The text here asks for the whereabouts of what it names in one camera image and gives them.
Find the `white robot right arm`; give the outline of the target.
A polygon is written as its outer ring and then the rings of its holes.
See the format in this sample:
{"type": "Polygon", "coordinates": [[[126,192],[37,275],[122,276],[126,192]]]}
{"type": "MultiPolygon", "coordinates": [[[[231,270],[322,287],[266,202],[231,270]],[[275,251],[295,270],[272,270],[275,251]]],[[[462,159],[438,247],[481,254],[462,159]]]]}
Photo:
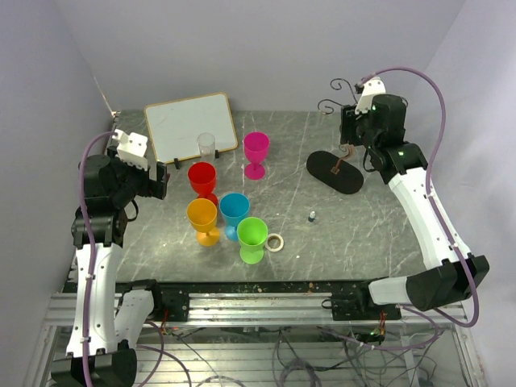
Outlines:
{"type": "Polygon", "coordinates": [[[485,256],[473,255],[458,236],[427,177],[429,164],[422,150],[405,140],[403,98],[379,94],[364,113],[346,105],[340,117],[342,143],[364,147],[373,170],[406,212],[425,265],[417,274],[372,281],[368,292],[356,298],[356,312],[371,319],[385,304],[411,304],[427,311],[472,298],[489,263],[485,256]]]}

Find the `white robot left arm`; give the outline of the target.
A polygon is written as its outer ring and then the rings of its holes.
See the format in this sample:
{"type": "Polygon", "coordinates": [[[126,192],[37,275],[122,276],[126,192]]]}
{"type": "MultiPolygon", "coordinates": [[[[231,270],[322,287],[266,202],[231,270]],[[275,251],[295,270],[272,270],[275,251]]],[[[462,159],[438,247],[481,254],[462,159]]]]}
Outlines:
{"type": "Polygon", "coordinates": [[[169,174],[156,165],[137,168],[114,155],[93,155],[80,163],[80,206],[72,225],[78,269],[73,331],[65,357],[52,364],[57,386],[131,386],[137,373],[135,346],[147,320],[164,312],[155,280],[129,284],[115,296],[124,232],[130,219],[125,208],[135,198],[162,199],[169,174]]]}

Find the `clear wine glass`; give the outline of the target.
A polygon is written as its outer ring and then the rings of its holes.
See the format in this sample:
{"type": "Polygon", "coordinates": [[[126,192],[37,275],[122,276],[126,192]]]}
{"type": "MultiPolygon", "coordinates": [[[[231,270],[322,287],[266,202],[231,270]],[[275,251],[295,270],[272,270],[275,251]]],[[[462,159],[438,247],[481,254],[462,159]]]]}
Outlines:
{"type": "Polygon", "coordinates": [[[214,158],[215,137],[211,133],[201,133],[197,138],[197,143],[200,157],[214,158]]]}

